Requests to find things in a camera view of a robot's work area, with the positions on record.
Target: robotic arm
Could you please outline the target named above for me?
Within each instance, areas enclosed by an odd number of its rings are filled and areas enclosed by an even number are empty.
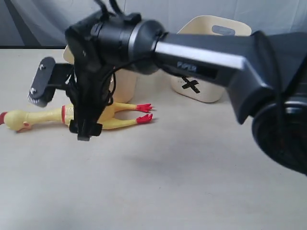
[[[46,106],[55,89],[65,90],[74,105],[70,131],[89,140],[101,133],[97,120],[113,102],[109,86],[118,69],[195,77],[226,89],[238,123],[253,117],[254,139],[269,157],[307,173],[307,34],[172,34],[138,13],[124,15],[115,0],[115,14],[95,1],[101,10],[65,32],[74,65],[45,58],[31,102]]]

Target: gray curtain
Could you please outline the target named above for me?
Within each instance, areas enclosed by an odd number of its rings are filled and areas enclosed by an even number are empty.
[[[215,15],[268,34],[307,31],[306,0],[118,0],[177,32],[193,17]],[[0,46],[64,46],[64,31],[98,10],[92,0],[0,0]]]

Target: rubber chicken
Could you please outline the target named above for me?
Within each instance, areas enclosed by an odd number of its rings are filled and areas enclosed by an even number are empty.
[[[148,113],[152,109],[151,104],[125,104],[113,103],[107,106],[98,119],[98,123],[103,125],[104,129],[115,129],[121,127],[132,126],[136,124],[148,123],[152,120],[153,115],[147,114],[132,120],[119,120],[114,118],[114,114],[123,110],[136,110]],[[62,108],[53,109],[44,112],[25,112],[22,110],[13,110],[0,114],[0,125],[6,126],[15,131],[22,131],[24,129],[31,129],[33,125],[43,122],[62,122],[69,126],[73,119],[73,105],[63,105]]]

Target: white table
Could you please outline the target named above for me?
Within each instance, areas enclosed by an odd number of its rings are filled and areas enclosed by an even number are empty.
[[[61,50],[0,50],[0,108],[39,111],[27,92]],[[48,108],[68,103],[57,92]],[[136,104],[157,120],[77,141],[63,125],[0,126],[1,230],[305,230],[307,180],[263,154],[251,120],[224,97],[203,104],[161,74],[139,78]],[[129,116],[138,117],[139,112]]]

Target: black x mark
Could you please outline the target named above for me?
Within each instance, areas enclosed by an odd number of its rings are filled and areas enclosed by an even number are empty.
[[[195,93],[200,93],[200,91],[195,86],[199,84],[198,81],[196,80],[189,81],[186,77],[182,77],[182,79],[186,82],[186,84],[182,86],[183,89],[191,88]]]

